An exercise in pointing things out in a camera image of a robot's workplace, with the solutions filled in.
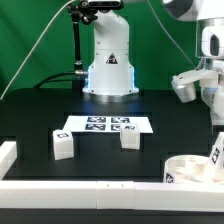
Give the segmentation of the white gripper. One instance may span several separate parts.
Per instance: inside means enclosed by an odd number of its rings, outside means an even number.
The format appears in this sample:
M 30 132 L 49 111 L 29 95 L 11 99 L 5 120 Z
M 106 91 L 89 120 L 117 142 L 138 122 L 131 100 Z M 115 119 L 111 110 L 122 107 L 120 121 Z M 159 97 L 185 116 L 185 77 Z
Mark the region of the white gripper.
M 200 82 L 203 101 L 211 108 L 212 123 L 224 125 L 224 25 L 202 29 L 201 56 L 209 78 Z

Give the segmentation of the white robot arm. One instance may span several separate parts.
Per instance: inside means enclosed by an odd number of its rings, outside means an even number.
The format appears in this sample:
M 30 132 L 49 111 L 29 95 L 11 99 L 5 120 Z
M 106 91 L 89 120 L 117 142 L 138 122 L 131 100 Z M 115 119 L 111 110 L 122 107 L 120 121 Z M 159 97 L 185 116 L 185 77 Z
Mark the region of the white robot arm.
M 86 0 L 85 5 L 93 11 L 94 60 L 84 92 L 101 99 L 136 93 L 128 58 L 129 25 L 114 13 L 123 1 Z M 162 5 L 173 18 L 197 23 L 196 55 L 202 67 L 174 76 L 174 91 L 181 102 L 193 101 L 198 82 L 212 123 L 224 125 L 224 0 L 162 0 Z

